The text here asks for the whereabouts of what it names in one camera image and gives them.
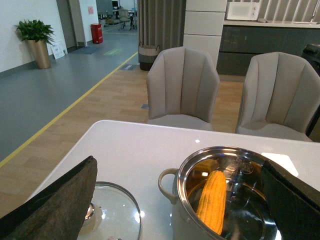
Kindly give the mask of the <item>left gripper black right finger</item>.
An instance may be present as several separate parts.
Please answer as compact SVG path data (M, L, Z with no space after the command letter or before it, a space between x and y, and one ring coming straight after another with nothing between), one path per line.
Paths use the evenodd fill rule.
M279 164L266 160L261 182L270 214L283 240L320 238L320 192Z

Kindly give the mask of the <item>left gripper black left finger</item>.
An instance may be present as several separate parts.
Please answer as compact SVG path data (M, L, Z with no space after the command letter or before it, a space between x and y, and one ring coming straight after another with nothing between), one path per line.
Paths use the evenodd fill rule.
M91 203L98 172L93 156L77 164L0 219L2 240L75 240Z

